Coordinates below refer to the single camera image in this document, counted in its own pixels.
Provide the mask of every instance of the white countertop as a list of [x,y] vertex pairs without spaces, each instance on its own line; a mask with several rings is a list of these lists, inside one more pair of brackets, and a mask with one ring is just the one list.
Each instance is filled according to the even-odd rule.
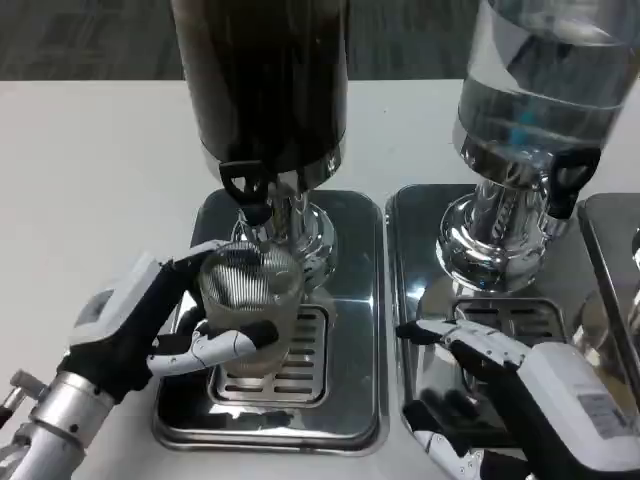
[[[451,146],[461,84],[351,83],[347,158],[323,188],[384,208],[405,185],[475,182]],[[639,124],[636,85],[585,195],[639,191]],[[0,162],[1,397],[17,368],[50,380],[89,296],[142,250],[183,251],[220,185],[182,82],[0,83]],[[400,422],[392,348],[389,362],[391,429],[372,455],[169,451],[150,432],[154,383],[112,413],[74,479],[440,479]],[[0,445],[27,412],[0,431]]]

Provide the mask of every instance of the drip tray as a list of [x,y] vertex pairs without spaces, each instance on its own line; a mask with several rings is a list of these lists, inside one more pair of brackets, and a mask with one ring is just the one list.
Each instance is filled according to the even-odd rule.
[[302,306],[289,354],[280,371],[264,378],[239,378],[224,367],[214,371],[209,392],[223,405],[312,406],[326,391],[326,333],[329,314],[317,306]]
[[[331,219],[339,254],[327,281],[305,294],[282,368],[265,378],[217,368],[163,379],[153,417],[163,445],[364,455],[384,441],[382,216],[354,192],[313,191],[309,200]],[[198,213],[192,244],[231,238],[237,218],[235,202],[215,192]],[[191,306],[187,295],[173,331]]]
[[[585,298],[597,290],[593,269],[575,223],[545,253],[533,285],[512,295],[475,292],[441,268],[436,243],[451,202],[475,185],[414,185],[387,204],[389,271],[399,324],[417,319],[468,319],[533,346],[567,341],[577,329]],[[400,399],[408,424],[433,428],[429,415],[448,422],[447,431],[472,448],[513,448],[515,444],[486,398],[486,385],[463,371],[450,352],[398,340]],[[429,415],[414,418],[416,412]]]
[[530,347],[567,340],[560,310],[544,298],[459,298],[453,316],[495,328]]

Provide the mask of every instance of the clear plastic cup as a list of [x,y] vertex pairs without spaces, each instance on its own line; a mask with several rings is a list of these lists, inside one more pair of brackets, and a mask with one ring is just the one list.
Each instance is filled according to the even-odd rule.
[[289,351],[304,287],[298,262],[275,245],[229,243],[203,263],[199,277],[207,320],[214,328],[237,328],[270,320],[278,341],[225,363],[228,373],[261,378],[280,368]]

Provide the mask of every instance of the water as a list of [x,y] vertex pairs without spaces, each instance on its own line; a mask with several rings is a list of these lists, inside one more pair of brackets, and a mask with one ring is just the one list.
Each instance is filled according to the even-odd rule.
[[640,68],[640,0],[540,5],[481,2],[458,115],[482,148],[545,168],[604,147]]

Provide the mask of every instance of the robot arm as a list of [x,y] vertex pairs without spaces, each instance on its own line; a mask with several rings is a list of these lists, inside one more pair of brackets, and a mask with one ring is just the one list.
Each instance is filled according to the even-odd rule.
[[[143,255],[115,288],[83,309],[51,385],[24,372],[14,376],[14,390],[0,405],[0,427],[26,397],[37,404],[11,445],[0,448],[0,480],[68,480],[111,409],[153,375],[212,367],[278,340],[267,320],[237,330],[214,330],[204,320],[196,279],[220,244],[207,242],[164,264]],[[190,312],[195,330],[158,335],[185,292],[200,302]]]
[[[479,457],[468,453],[468,458],[452,455],[453,446],[441,435],[414,432],[452,478],[501,478],[494,468],[498,463],[508,471],[521,472],[509,478],[525,478],[527,469],[540,480],[640,475],[640,444],[633,427],[573,347],[542,343],[529,348],[466,320],[420,320],[398,327],[397,333],[418,345],[444,346],[462,368],[486,382],[489,399],[527,458],[524,469],[516,459],[505,462],[495,454],[487,457],[489,452]],[[461,476],[460,461],[469,467],[469,475],[474,467],[476,476]],[[498,476],[489,476],[489,472]]]

